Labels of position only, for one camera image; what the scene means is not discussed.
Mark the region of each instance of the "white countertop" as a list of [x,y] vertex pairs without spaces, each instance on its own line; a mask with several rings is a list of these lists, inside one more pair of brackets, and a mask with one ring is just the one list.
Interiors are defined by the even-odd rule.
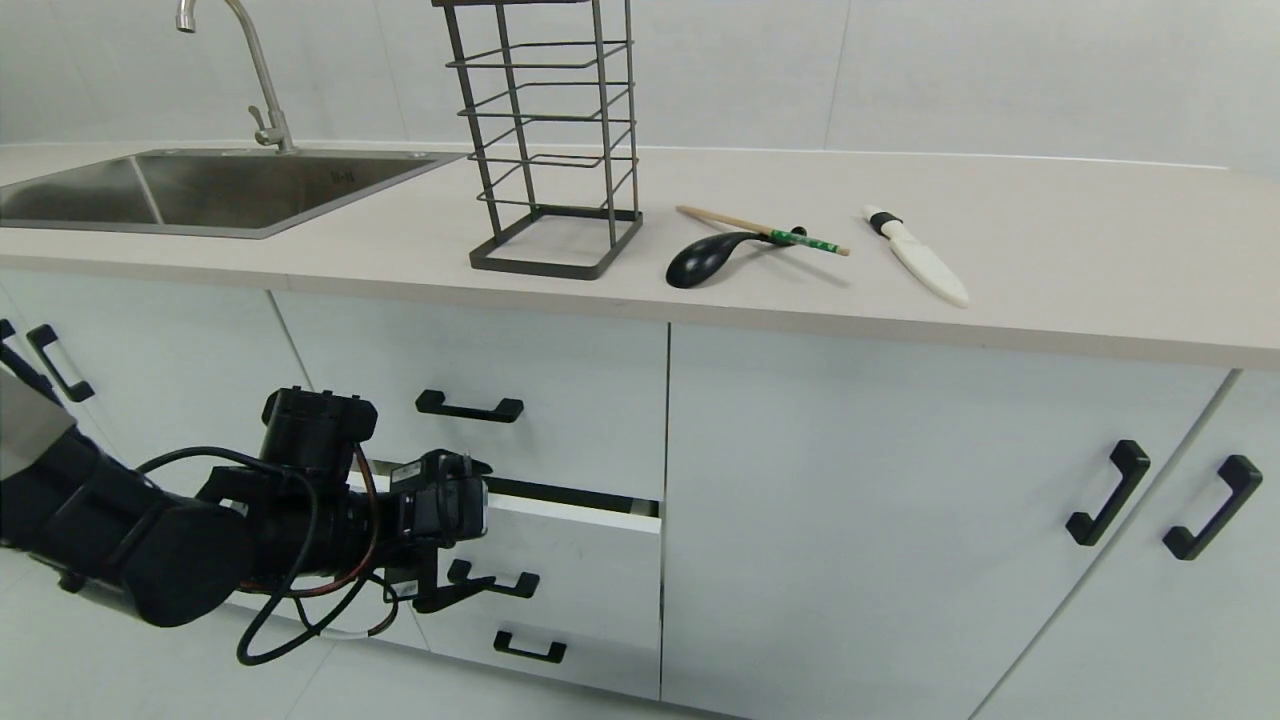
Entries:
[[[0,146],[0,184],[160,145]],[[467,252],[492,233],[465,160],[260,241],[0,228],[0,266],[1280,370],[1280,184],[1267,179],[741,150],[643,150],[640,172],[645,227],[595,282],[471,269]],[[599,202],[603,181],[575,173],[539,200]],[[677,204],[803,224],[852,256],[745,260],[744,247],[708,284],[675,290],[668,263],[713,232]],[[931,245],[972,307],[920,286],[858,218],[865,204]]]

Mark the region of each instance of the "faucet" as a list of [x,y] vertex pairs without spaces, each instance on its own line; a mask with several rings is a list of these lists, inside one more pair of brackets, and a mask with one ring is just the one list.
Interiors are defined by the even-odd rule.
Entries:
[[[225,0],[227,5],[236,13],[241,28],[244,31],[244,40],[248,41],[248,54],[253,56],[253,69],[257,70],[257,82],[262,86],[262,97],[266,99],[266,119],[262,122],[262,111],[256,106],[248,106],[248,114],[257,120],[257,132],[253,140],[259,145],[274,145],[279,152],[293,152],[293,136],[289,135],[289,123],[284,119],[284,110],[280,109],[280,99],[275,96],[275,86],[271,85],[271,73],[266,69],[266,59],[262,56],[262,44],[257,40],[257,31],[253,20],[239,0]],[[196,32],[196,0],[178,0],[178,31]]]

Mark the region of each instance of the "cabinet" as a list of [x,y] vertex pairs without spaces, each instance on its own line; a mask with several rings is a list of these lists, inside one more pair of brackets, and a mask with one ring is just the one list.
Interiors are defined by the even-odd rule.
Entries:
[[[68,406],[131,465],[193,445],[257,455],[266,397],[305,384],[262,290],[24,270],[0,270],[0,286],[28,328],[55,331],[50,363],[93,391]],[[195,495],[218,462],[188,460],[152,478]]]
[[494,575],[521,597],[485,592],[417,621],[431,652],[658,700],[662,520],[490,495],[489,534],[442,553],[471,577]]
[[[378,407],[378,432],[365,445],[371,457],[407,462],[444,447],[470,452],[504,478],[662,498],[666,324],[275,299],[316,387],[358,393]],[[454,409],[492,414],[504,400],[522,407],[508,421],[420,413],[424,391]]]
[[[31,343],[27,341],[27,332],[31,329],[31,324],[28,324],[18,311],[18,306],[14,305],[3,286],[0,286],[0,320],[8,320],[9,327],[12,327],[14,332],[13,337],[4,340],[4,343],[9,347],[9,350],[17,352],[18,356],[26,360],[27,364],[36,372],[47,377],[49,372],[40,364],[38,357],[36,357],[31,350]],[[92,416],[90,416],[83,405],[69,402],[63,396],[59,396],[59,400],[63,401],[63,407],[70,413],[73,418],[76,418],[76,427],[79,428],[79,432],[84,433],[84,437],[92,439],[108,454],[115,454],[115,448],[111,446],[111,442],[106,438],[106,434],[102,433],[102,429],[97,427],[97,423]]]
[[1117,441],[1137,498],[1225,375],[673,327],[662,698],[968,717],[1106,543],[1064,525]]
[[[1274,717],[1277,441],[1280,375],[1245,372],[977,720]],[[1199,533],[1233,497],[1219,477],[1233,455],[1266,482],[1198,557],[1175,559],[1170,528]]]

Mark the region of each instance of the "white ceramic knife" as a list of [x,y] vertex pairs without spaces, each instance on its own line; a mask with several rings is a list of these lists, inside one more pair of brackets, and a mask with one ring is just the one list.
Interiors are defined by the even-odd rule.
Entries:
[[908,270],[934,295],[959,307],[969,306],[969,291],[960,278],[947,268],[947,264],[933,250],[906,229],[902,220],[874,205],[863,208],[863,217],[876,232],[888,240],[893,255],[906,265]]

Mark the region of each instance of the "drawer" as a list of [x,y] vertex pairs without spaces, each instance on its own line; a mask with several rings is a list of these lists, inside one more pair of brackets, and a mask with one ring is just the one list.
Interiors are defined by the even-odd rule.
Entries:
[[[317,389],[378,407],[370,457],[407,462],[444,447],[494,474],[662,500],[667,325],[417,302],[275,293]],[[424,414],[524,409],[511,423]]]
[[490,495],[488,534],[440,553],[440,584],[460,560],[470,562],[470,577],[493,575],[507,588],[522,573],[536,575],[532,597],[484,592],[419,621],[479,615],[657,648],[660,530],[658,518]]
[[486,618],[419,616],[431,652],[658,700],[660,651]]

